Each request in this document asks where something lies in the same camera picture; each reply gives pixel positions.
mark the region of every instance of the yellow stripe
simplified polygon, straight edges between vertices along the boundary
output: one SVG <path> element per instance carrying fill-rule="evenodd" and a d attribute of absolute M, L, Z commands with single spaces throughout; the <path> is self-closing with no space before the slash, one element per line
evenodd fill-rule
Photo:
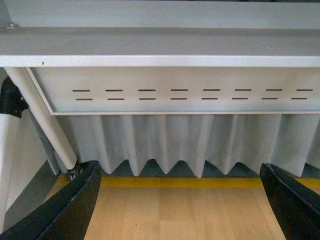
<path fill-rule="evenodd" d="M 308 188 L 320 188 L 320 178 L 296 178 Z M 65 175 L 58 178 L 57 185 L 65 186 Z M 260 178 L 195 178 L 195 177 L 114 177 L 104 176 L 101 187 L 133 188 L 262 188 Z"/>

